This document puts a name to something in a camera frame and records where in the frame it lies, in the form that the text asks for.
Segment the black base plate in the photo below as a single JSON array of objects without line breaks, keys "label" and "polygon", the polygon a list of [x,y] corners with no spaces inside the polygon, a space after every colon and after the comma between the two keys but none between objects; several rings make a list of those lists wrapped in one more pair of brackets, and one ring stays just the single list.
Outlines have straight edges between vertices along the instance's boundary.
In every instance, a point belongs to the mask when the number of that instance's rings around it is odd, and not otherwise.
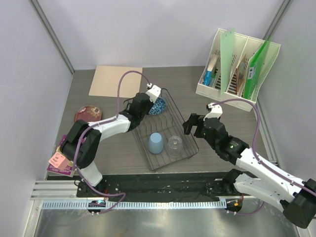
[{"label": "black base plate", "polygon": [[104,175],[98,191],[126,193],[129,202],[185,202],[240,196],[223,180],[228,172]]}]

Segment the blue patterned bowl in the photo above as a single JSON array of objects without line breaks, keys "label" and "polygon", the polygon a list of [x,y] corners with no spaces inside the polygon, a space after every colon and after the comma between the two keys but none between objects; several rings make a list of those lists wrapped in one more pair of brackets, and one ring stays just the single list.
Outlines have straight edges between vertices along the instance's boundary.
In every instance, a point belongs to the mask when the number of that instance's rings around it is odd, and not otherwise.
[{"label": "blue patterned bowl", "polygon": [[159,97],[157,98],[157,100],[155,101],[151,109],[149,110],[149,114],[160,115],[166,110],[166,107],[167,107],[166,101],[163,98]]}]

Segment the beige cutting board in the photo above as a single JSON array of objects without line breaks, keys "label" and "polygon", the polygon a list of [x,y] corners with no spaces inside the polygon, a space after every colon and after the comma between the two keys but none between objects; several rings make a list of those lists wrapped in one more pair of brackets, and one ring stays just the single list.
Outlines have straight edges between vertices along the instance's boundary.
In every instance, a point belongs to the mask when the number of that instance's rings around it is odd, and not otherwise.
[{"label": "beige cutting board", "polygon": [[[89,96],[116,97],[119,80],[127,71],[143,72],[143,68],[118,67],[118,66],[97,66]],[[140,90],[141,75],[129,73],[126,75],[120,86],[120,98],[131,98]]]}]

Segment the light blue plastic cup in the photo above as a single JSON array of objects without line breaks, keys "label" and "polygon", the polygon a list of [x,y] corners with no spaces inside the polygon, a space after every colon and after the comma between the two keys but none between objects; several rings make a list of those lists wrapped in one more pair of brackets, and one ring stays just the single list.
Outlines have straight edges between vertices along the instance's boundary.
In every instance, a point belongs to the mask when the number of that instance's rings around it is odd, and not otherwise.
[{"label": "light blue plastic cup", "polygon": [[163,150],[163,139],[160,133],[152,133],[148,141],[148,149],[152,154],[159,154]]}]

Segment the white file organizer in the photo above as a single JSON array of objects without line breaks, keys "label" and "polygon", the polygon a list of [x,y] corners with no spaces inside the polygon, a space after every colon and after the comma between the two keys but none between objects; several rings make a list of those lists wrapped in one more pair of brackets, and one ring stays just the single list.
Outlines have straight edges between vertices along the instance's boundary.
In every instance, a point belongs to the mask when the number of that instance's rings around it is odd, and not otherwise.
[{"label": "white file organizer", "polygon": [[218,29],[196,94],[251,111],[281,45]]}]

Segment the dark green folder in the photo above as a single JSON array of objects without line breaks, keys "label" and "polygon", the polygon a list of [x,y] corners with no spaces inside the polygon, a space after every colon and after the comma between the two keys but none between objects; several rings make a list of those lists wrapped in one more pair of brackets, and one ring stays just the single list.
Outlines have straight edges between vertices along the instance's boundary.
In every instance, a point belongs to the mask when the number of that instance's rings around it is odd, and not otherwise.
[{"label": "dark green folder", "polygon": [[244,99],[251,99],[255,86],[258,82],[259,74],[266,58],[270,42],[270,40],[264,41],[248,62],[247,77],[243,92]]}]

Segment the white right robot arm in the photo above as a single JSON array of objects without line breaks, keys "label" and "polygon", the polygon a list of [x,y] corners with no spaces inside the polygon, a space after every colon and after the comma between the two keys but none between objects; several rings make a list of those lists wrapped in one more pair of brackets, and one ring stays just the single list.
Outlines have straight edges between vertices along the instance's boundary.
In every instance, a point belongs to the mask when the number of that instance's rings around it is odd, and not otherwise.
[{"label": "white right robot arm", "polygon": [[194,136],[203,138],[221,159],[257,177],[253,179],[233,169],[224,178],[225,193],[254,196],[280,210],[288,221],[302,229],[315,219],[315,180],[304,181],[273,165],[247,143],[229,135],[219,118],[191,114],[183,123],[184,133],[188,135],[193,126],[196,126]]}]

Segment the purple treehouse book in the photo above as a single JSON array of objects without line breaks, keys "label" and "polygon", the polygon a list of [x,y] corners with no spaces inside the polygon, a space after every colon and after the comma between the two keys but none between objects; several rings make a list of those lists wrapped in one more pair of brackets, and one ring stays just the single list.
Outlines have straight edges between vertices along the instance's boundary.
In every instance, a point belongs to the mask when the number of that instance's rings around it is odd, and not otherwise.
[{"label": "purple treehouse book", "polygon": [[61,145],[64,142],[66,135],[63,135],[61,141],[59,142],[55,153],[52,155],[51,159],[49,160],[49,165],[47,168],[48,172],[52,172],[59,175],[64,175],[68,177],[73,177],[74,175],[74,168],[73,162],[68,160],[64,154],[60,151]]}]

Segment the light green folder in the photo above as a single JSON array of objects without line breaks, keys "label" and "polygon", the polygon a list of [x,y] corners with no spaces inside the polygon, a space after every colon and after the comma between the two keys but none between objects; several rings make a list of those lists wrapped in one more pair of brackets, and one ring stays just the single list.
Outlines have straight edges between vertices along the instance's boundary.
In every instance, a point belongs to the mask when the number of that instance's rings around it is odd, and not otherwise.
[{"label": "light green folder", "polygon": [[222,33],[221,40],[220,40],[221,94],[224,94],[224,92],[227,90],[228,83],[230,80],[234,44],[235,44],[235,29],[234,28]]}]

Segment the brown picture book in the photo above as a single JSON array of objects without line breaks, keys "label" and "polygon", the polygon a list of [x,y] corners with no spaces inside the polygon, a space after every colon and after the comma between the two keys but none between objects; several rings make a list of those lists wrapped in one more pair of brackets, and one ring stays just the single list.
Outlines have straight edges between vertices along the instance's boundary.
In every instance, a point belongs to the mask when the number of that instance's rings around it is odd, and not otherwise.
[{"label": "brown picture book", "polygon": [[243,83],[245,72],[246,72],[246,54],[243,54],[237,64],[236,68],[236,93],[240,90]]}]

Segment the red floral plate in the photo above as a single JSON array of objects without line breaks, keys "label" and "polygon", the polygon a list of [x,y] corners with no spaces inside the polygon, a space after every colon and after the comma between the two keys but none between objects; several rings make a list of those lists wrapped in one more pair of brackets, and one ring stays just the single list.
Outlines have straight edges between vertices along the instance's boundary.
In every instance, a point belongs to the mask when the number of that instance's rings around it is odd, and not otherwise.
[{"label": "red floral plate", "polygon": [[94,122],[102,119],[102,110],[96,106],[83,106],[75,114],[74,122],[83,120]]}]

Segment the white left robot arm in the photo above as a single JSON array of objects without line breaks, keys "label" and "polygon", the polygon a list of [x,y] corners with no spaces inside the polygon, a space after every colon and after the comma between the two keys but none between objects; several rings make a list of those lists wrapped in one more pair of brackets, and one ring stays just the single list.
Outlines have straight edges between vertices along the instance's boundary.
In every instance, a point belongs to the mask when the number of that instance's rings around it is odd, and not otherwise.
[{"label": "white left robot arm", "polygon": [[101,182],[103,176],[94,162],[99,143],[116,134],[135,129],[153,104],[148,94],[139,93],[117,117],[92,123],[80,119],[70,129],[60,145],[60,152],[76,164],[79,173],[89,183],[88,191],[94,197],[100,197],[105,191],[105,184]]}]

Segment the blue book in organizer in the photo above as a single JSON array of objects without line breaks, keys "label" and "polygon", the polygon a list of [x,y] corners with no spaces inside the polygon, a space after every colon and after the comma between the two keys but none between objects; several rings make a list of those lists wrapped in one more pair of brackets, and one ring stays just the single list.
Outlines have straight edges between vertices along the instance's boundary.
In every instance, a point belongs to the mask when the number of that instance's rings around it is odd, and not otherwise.
[{"label": "blue book in organizer", "polygon": [[203,78],[203,85],[212,87],[216,77],[216,64],[219,59],[219,55],[212,54],[211,60],[207,66],[206,73]]}]

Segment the clear glass cup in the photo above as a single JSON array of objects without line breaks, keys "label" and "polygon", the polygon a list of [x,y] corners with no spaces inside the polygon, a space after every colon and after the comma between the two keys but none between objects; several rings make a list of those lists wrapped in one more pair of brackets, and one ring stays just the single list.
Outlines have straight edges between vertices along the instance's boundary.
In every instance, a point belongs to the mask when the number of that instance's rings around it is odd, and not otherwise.
[{"label": "clear glass cup", "polygon": [[167,150],[170,156],[178,157],[181,155],[181,151],[183,148],[183,142],[181,137],[172,136],[168,140]]}]

